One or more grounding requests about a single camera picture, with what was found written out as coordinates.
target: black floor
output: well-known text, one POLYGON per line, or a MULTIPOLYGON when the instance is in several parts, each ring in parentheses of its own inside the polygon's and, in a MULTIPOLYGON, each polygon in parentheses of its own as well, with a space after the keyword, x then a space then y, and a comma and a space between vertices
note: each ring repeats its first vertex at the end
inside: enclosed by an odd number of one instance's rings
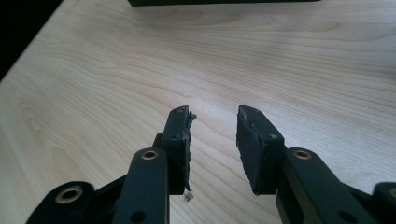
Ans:
POLYGON ((62 0, 0 1, 3 42, 0 80, 5 76, 62 0))

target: wood grain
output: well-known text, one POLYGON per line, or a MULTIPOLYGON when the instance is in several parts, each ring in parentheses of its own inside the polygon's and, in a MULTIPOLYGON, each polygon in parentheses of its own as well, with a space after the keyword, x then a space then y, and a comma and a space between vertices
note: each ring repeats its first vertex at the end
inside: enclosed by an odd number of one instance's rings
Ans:
POLYGON ((396 2, 132 8, 64 1, 0 85, 0 222, 23 223, 53 188, 100 188, 151 146, 168 112, 198 115, 194 199, 172 223, 280 223, 252 194, 235 146, 239 105, 345 183, 395 181, 396 2))

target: black object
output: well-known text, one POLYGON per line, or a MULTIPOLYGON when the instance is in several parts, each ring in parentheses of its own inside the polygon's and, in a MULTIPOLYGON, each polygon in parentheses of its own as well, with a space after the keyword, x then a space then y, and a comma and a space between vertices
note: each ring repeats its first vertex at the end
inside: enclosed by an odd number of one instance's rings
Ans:
POLYGON ((320 157, 286 148, 261 111, 239 106, 237 145, 255 194, 275 194, 283 223, 396 223, 396 183, 373 196, 341 183, 320 157))
POLYGON ((61 3, 62 0, 0 1, 0 80, 61 3))
POLYGON ((137 151, 128 174, 93 190, 69 182, 51 191, 27 223, 168 223, 169 195, 189 186, 190 126, 187 105, 169 113, 153 146, 137 151))
POLYGON ((133 7, 205 5, 205 4, 241 4, 241 3, 280 3, 280 2, 317 2, 320 0, 128 0, 133 7))

